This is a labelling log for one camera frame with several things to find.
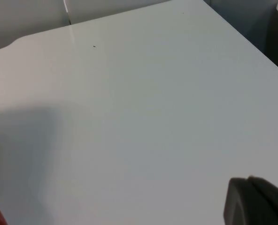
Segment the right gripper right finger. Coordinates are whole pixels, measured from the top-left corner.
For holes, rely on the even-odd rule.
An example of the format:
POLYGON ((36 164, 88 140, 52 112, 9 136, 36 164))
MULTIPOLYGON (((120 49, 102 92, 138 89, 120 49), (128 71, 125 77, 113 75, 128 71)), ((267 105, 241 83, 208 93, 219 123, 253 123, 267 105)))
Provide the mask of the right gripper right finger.
POLYGON ((251 182, 278 217, 278 187, 260 177, 250 176, 247 180, 251 182))

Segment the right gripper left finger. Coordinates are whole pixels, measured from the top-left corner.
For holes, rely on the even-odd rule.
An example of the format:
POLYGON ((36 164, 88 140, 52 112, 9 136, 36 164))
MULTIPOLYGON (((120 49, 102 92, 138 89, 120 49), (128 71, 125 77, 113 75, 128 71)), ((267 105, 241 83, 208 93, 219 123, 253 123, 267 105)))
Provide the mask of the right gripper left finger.
POLYGON ((243 178, 229 181, 225 206, 226 225, 263 225, 266 222, 266 203, 253 185, 243 178))

